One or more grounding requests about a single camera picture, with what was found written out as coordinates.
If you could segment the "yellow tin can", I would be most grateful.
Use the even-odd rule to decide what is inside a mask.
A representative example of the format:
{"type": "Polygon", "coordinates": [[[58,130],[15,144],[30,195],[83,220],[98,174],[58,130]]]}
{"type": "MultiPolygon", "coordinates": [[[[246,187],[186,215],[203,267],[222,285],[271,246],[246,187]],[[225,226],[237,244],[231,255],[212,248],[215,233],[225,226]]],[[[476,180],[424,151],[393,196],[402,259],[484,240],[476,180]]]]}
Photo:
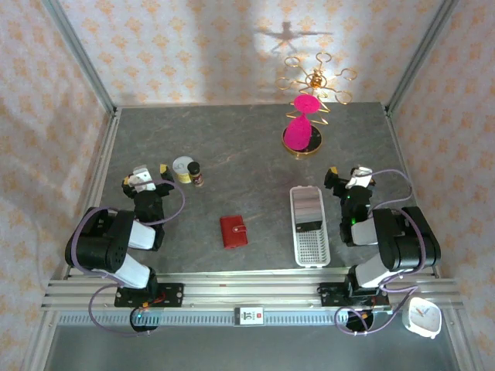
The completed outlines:
{"type": "Polygon", "coordinates": [[[179,156],[172,163],[172,169],[176,173],[177,180],[182,184],[191,183],[191,178],[187,166],[194,162],[189,156],[179,156]]]}

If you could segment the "small black-capped spice bottle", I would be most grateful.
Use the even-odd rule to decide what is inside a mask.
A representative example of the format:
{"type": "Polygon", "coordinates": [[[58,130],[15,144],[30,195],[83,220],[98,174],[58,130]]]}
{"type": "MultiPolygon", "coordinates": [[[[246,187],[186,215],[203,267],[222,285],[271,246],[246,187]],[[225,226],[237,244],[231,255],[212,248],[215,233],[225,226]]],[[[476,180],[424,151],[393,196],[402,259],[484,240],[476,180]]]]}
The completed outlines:
{"type": "Polygon", "coordinates": [[[204,184],[204,181],[200,170],[200,164],[198,162],[190,162],[187,165],[187,169],[191,182],[195,185],[195,187],[201,187],[204,184]]]}

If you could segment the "small white label display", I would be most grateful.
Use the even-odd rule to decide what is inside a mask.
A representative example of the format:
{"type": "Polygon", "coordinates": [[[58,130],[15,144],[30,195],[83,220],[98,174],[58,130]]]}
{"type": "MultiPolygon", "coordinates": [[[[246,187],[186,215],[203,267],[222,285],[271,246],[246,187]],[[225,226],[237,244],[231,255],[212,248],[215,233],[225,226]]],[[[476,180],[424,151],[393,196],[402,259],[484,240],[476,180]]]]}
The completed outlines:
{"type": "Polygon", "coordinates": [[[234,324],[236,326],[259,326],[264,323],[264,309],[261,306],[236,307],[234,309],[234,324]]]}

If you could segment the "aluminium front rail frame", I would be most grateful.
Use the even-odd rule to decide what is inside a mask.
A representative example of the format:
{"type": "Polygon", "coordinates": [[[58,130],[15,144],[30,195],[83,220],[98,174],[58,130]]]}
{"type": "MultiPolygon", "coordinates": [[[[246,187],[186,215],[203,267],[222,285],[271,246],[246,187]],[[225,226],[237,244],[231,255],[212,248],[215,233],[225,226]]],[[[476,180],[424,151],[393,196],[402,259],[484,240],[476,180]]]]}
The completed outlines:
{"type": "MultiPolygon", "coordinates": [[[[159,274],[158,282],[182,283],[185,310],[224,310],[259,305],[269,311],[317,310],[321,307],[318,286],[342,282],[346,268],[288,269],[273,271],[225,271],[159,274]]],[[[392,288],[418,285],[416,295],[440,308],[462,308],[463,300],[453,279],[439,278],[433,269],[406,276],[392,288]]],[[[51,280],[42,301],[45,311],[79,311],[94,299],[97,310],[112,309],[116,290],[111,281],[89,277],[73,269],[65,280],[51,280]]]]}

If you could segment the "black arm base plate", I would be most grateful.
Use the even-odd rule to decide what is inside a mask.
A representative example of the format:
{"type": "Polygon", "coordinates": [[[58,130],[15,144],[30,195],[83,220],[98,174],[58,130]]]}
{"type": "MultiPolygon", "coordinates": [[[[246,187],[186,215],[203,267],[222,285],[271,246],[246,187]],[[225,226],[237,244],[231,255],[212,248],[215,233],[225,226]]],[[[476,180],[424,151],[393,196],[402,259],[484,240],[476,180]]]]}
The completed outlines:
{"type": "Polygon", "coordinates": [[[116,308],[181,308],[184,284],[158,283],[152,289],[118,288],[114,306],[116,308]]]}
{"type": "Polygon", "coordinates": [[[378,288],[354,288],[350,282],[324,282],[317,288],[323,307],[359,307],[389,306],[386,293],[378,288]]]}

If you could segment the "red card holder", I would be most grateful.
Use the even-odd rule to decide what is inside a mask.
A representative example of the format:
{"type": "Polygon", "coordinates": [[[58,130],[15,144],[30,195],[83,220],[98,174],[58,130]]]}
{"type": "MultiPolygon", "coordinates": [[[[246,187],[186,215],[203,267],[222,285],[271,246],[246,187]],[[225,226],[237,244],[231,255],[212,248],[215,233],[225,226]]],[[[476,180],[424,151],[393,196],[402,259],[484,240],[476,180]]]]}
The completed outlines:
{"type": "Polygon", "coordinates": [[[220,230],[225,249],[232,250],[248,244],[247,227],[241,215],[222,216],[220,230]]]}

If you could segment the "white plastic perforated basket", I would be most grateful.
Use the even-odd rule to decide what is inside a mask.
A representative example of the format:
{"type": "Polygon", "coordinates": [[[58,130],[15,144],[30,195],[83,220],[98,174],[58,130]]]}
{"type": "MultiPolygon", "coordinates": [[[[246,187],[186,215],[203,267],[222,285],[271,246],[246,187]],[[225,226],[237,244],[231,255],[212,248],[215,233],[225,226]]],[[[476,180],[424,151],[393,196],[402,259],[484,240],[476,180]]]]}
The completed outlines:
{"type": "Polygon", "coordinates": [[[326,228],[326,216],[324,210],[324,203],[321,190],[319,190],[319,197],[321,202],[321,210],[323,217],[323,224],[320,230],[313,230],[305,233],[297,233],[295,230],[295,217],[293,211],[293,200],[292,192],[295,189],[301,189],[302,187],[316,187],[312,185],[308,186],[296,186],[292,187],[289,191],[290,198],[290,210],[291,210],[291,220],[292,220],[292,236],[295,252],[295,262],[304,268],[321,268],[325,267],[330,263],[330,252],[329,252],[329,237],[326,228]]]}

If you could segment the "aluminium corner post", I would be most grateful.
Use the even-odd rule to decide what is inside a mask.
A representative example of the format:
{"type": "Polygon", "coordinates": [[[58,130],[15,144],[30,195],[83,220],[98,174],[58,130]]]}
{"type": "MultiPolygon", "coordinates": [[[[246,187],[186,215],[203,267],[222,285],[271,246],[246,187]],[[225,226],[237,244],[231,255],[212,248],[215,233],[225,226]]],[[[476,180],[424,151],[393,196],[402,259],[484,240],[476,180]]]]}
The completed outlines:
{"type": "Polygon", "coordinates": [[[396,86],[390,100],[384,105],[384,112],[388,117],[392,117],[394,112],[399,108],[401,101],[404,99],[409,87],[418,75],[427,56],[440,37],[442,30],[449,21],[459,0],[442,0],[438,10],[432,18],[426,29],[418,47],[412,55],[401,79],[396,86]]]}
{"type": "Polygon", "coordinates": [[[91,62],[87,51],[85,50],[83,43],[77,35],[74,27],[72,26],[63,6],[59,0],[41,0],[45,9],[53,19],[56,27],[58,28],[64,42],[70,49],[73,57],[77,61],[84,76],[89,81],[93,92],[97,99],[103,105],[104,109],[111,115],[114,115],[117,106],[112,101],[110,94],[105,88],[94,64],[91,62]]]}

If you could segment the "white alarm clock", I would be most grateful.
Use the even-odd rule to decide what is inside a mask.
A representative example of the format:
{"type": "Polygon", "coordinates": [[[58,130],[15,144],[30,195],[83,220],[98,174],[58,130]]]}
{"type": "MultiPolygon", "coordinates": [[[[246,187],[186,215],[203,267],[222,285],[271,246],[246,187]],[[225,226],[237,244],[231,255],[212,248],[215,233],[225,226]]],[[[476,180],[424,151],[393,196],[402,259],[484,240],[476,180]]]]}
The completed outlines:
{"type": "Polygon", "coordinates": [[[434,339],[442,329],[440,308],[420,297],[408,299],[403,307],[401,319],[408,331],[427,339],[434,339]]]}

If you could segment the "credit card stack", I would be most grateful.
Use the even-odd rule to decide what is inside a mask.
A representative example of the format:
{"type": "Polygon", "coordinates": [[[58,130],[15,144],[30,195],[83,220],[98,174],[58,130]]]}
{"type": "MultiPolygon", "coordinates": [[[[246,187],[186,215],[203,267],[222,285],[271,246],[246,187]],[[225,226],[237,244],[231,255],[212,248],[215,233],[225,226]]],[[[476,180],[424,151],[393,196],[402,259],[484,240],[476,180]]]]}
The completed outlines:
{"type": "Polygon", "coordinates": [[[319,190],[302,187],[292,192],[295,223],[312,223],[323,220],[319,190]]]}

